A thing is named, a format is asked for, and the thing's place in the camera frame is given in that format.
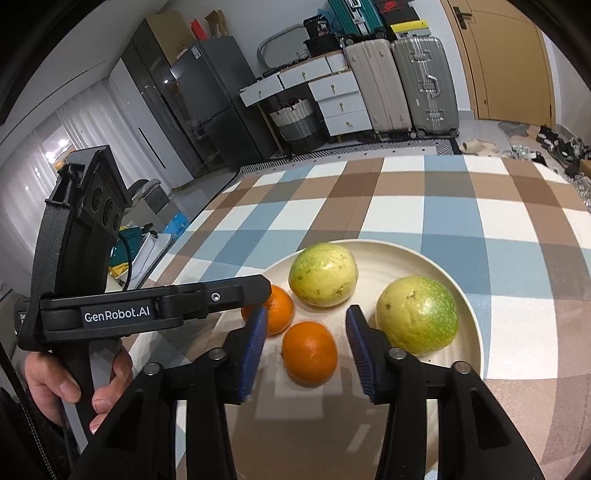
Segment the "round plate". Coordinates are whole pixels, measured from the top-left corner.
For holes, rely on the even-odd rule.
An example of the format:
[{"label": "round plate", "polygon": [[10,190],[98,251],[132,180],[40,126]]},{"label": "round plate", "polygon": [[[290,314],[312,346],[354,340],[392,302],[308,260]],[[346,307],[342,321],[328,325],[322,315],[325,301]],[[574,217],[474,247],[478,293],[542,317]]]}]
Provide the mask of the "round plate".
[{"label": "round plate", "polygon": [[[345,332],[345,311],[358,304],[374,325],[375,304],[384,288],[409,275],[430,277],[452,293],[459,315],[455,340],[443,350],[421,358],[445,367],[464,360],[482,376],[482,338],[476,316],[460,287],[439,266],[409,249],[386,242],[342,240],[359,268],[359,281],[349,300],[332,309],[304,305],[287,278],[298,252],[262,274],[294,300],[293,323],[314,320],[335,337],[339,364],[324,385],[307,388],[290,380],[283,366],[283,335],[265,341],[255,386],[240,407],[226,406],[236,470],[245,480],[305,480],[374,478],[378,466],[388,406],[374,406],[363,394]],[[240,310],[219,319],[208,348],[221,346],[230,330],[243,326]],[[437,403],[427,401],[427,471],[437,462]]]}]

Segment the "suitcase handle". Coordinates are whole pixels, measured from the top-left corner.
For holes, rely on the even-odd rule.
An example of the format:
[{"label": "suitcase handle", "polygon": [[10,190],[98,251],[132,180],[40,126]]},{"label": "suitcase handle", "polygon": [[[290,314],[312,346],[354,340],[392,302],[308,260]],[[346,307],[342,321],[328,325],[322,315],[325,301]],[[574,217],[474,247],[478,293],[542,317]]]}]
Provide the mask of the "suitcase handle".
[{"label": "suitcase handle", "polygon": [[439,80],[435,78],[433,75],[427,75],[429,80],[433,81],[433,85],[435,85],[435,93],[433,94],[433,98],[437,98],[441,95],[441,89],[439,88]]}]

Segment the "yellow-green fruit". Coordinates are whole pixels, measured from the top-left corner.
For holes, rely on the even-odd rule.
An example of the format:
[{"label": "yellow-green fruit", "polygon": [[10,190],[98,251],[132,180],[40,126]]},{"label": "yellow-green fruit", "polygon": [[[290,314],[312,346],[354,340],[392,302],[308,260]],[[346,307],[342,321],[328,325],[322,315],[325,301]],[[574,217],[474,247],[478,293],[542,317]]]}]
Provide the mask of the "yellow-green fruit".
[{"label": "yellow-green fruit", "polygon": [[413,355],[440,350],[457,334],[456,302],[447,288],[431,278],[392,282],[380,295],[375,316],[390,344]]},{"label": "yellow-green fruit", "polygon": [[359,271],[353,254],[337,244],[306,248],[293,262],[289,283],[293,293],[314,307],[333,307],[355,291]]}]

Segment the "checkered tablecloth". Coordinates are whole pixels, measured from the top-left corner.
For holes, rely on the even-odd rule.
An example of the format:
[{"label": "checkered tablecloth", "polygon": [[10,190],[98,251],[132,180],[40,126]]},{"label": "checkered tablecloth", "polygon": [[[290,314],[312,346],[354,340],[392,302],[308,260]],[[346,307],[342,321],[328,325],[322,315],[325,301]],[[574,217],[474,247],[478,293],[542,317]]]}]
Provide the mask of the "checkered tablecloth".
[{"label": "checkered tablecloth", "polygon": [[[571,185],[538,164],[462,156],[251,174],[197,217],[146,286],[254,274],[343,238],[403,245],[456,280],[478,317],[488,387],[546,478],[563,479],[591,440],[591,217]],[[192,361],[216,318],[130,339],[136,366]]]}]

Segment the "screw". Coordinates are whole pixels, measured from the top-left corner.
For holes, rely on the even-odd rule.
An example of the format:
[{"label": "screw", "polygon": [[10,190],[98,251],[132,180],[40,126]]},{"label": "screw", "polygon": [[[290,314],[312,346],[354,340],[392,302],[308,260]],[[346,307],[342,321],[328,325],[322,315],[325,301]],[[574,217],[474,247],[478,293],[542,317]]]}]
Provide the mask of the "screw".
[{"label": "screw", "polygon": [[453,364],[453,368],[456,369],[456,372],[461,374],[468,374],[470,371],[472,371],[472,367],[466,362],[456,362]]},{"label": "screw", "polygon": [[222,360],[226,356],[226,352],[223,348],[213,348],[208,353],[209,358],[212,360]]},{"label": "screw", "polygon": [[156,362],[152,362],[144,367],[144,373],[146,375],[152,376],[160,372],[160,364]]},{"label": "screw", "polygon": [[391,348],[388,355],[395,360],[402,360],[406,356],[406,352],[401,348]]}]

